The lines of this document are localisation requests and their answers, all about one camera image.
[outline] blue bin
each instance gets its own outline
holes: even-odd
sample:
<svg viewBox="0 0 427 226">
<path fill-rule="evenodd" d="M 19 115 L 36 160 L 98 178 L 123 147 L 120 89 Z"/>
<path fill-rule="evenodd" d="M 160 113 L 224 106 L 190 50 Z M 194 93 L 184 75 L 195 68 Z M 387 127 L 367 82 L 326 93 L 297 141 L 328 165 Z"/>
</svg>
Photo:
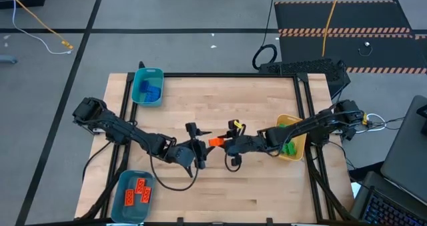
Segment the blue bin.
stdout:
<svg viewBox="0 0 427 226">
<path fill-rule="evenodd" d="M 145 107 L 159 107 L 163 95 L 163 81 L 161 69 L 138 69 L 133 80 L 132 101 Z"/>
<path fill-rule="evenodd" d="M 149 203 L 141 203 L 141 195 L 135 194 L 133 206 L 124 206 L 125 190 L 135 189 L 138 178 L 144 178 L 145 186 L 151 187 Z M 155 179 L 148 172 L 127 170 L 121 173 L 115 192 L 113 209 L 111 210 L 111 219 L 116 223 L 143 223 L 149 215 L 149 208 L 153 201 L 154 185 Z"/>
</svg>

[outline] caution stripe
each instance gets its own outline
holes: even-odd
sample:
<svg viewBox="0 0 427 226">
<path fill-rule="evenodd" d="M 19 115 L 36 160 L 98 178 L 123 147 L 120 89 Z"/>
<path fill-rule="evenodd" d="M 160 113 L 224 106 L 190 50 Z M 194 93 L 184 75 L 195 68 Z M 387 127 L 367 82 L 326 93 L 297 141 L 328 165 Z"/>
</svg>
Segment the caution stripe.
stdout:
<svg viewBox="0 0 427 226">
<path fill-rule="evenodd" d="M 409 33 L 406 27 L 329 28 L 328 33 Z M 279 33 L 325 33 L 325 29 L 279 29 Z"/>
<path fill-rule="evenodd" d="M 292 3 L 333 3 L 333 1 L 278 1 L 274 5 L 292 4 Z M 392 0 L 373 0 L 373 1 L 337 1 L 337 3 L 393 3 Z"/>
<path fill-rule="evenodd" d="M 347 73 L 410 73 L 422 74 L 427 69 L 422 68 L 403 68 L 403 67 L 347 67 Z"/>
<path fill-rule="evenodd" d="M 427 39 L 427 36 L 425 36 L 425 35 L 415 35 L 415 40 L 418 40 L 418 39 Z"/>
<path fill-rule="evenodd" d="M 323 33 L 282 33 L 280 37 L 323 37 Z M 410 34 L 350 34 L 350 33 L 330 33 L 328 37 L 358 37 L 358 38 L 413 38 Z"/>
</svg>

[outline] black keyboard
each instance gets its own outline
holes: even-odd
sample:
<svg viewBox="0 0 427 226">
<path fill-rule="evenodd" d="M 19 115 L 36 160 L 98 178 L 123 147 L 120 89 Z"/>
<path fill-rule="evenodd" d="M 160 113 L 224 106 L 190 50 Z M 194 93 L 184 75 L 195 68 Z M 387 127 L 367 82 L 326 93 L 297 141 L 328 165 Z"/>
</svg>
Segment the black keyboard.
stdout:
<svg viewBox="0 0 427 226">
<path fill-rule="evenodd" d="M 378 192 L 371 192 L 362 219 L 371 224 L 427 226 L 427 221 Z"/>
</svg>

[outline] white cable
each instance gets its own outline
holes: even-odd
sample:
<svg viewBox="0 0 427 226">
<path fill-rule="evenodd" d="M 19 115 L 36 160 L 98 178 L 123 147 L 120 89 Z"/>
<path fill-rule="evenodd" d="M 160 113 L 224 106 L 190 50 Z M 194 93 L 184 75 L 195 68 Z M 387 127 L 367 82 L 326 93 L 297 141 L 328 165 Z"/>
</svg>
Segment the white cable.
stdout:
<svg viewBox="0 0 427 226">
<path fill-rule="evenodd" d="M 45 47 L 48 50 L 48 52 L 51 53 L 51 54 L 53 54 L 53 55 L 70 54 L 72 52 L 72 50 L 65 51 L 65 52 L 60 52 L 60 53 L 52 52 L 50 50 L 50 48 L 47 46 L 47 44 L 42 39 L 40 39 L 39 37 L 36 37 L 36 36 L 34 36 L 34 35 L 30 34 L 30 33 L 25 32 L 24 30 L 22 30 L 20 28 L 18 28 L 18 26 L 16 26 L 16 24 L 15 24 L 15 15 L 16 15 L 16 0 L 13 0 L 12 23 L 13 23 L 13 26 L 15 26 L 16 29 L 18 29 L 19 31 L 21 31 L 22 33 L 24 33 L 24 34 L 26 34 L 26 35 L 28 35 L 30 37 L 33 37 L 35 39 L 40 40 L 40 42 L 42 42 L 45 45 Z"/>
<path fill-rule="evenodd" d="M 384 124 L 381 128 L 379 128 L 379 129 L 367 129 L 367 130 L 362 130 L 362 131 L 357 131 L 356 133 L 365 133 L 365 132 L 375 132 L 375 131 L 381 131 L 381 130 L 383 130 L 383 129 L 385 129 L 386 127 L 387 127 L 387 123 L 386 123 L 386 121 L 381 117 L 381 116 L 379 116 L 378 114 L 376 114 L 376 113 L 369 113 L 369 114 L 367 114 L 366 115 L 366 119 L 367 120 L 369 120 L 369 116 L 377 116 L 379 119 L 381 119 L 382 120 L 382 123 Z"/>
</svg>

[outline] wooden table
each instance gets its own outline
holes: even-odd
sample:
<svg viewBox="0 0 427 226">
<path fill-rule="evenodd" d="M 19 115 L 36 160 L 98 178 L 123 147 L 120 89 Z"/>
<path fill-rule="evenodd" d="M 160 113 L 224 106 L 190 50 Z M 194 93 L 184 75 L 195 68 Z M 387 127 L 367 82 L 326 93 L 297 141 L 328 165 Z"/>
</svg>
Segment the wooden table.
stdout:
<svg viewBox="0 0 427 226">
<path fill-rule="evenodd" d="M 105 90 L 103 100 L 116 115 L 125 79 L 126 74 L 111 74 Z M 331 100 L 324 75 L 309 75 L 309 79 L 316 112 L 329 107 Z M 302 84 L 301 91 L 306 103 Z M 129 100 L 127 117 L 130 109 Z M 257 129 L 275 125 L 278 115 L 283 113 L 298 115 L 291 79 L 167 77 L 163 105 L 138 107 L 136 119 L 144 131 L 173 136 L 178 142 L 189 139 L 185 123 L 196 122 L 202 131 L 213 132 L 200 137 L 207 141 L 224 134 L 231 119 L 239 119 L 248 126 L 246 134 L 255 135 Z M 340 143 L 337 137 L 331 140 Z M 104 144 L 104 135 L 95 136 L 91 155 Z M 87 168 L 76 217 L 82 216 L 103 191 L 111 152 L 109 147 Z M 350 209 L 354 199 L 342 150 L 333 144 L 326 145 L 324 158 L 331 190 Z M 175 192 L 156 184 L 146 221 L 174 222 L 183 217 L 185 222 L 265 223 L 267 217 L 272 217 L 275 223 L 316 222 L 304 161 L 305 158 L 289 162 L 263 153 L 246 153 L 242 168 L 231 173 L 224 165 L 224 151 L 214 149 L 207 158 L 206 169 L 199 172 L 191 189 Z M 161 180 L 171 187 L 186 187 L 191 182 L 179 165 L 154 159 L 154 167 Z M 131 144 L 128 169 L 151 172 L 148 154 L 135 142 Z M 324 194 L 320 188 L 319 192 L 323 216 L 327 218 Z"/>
</svg>

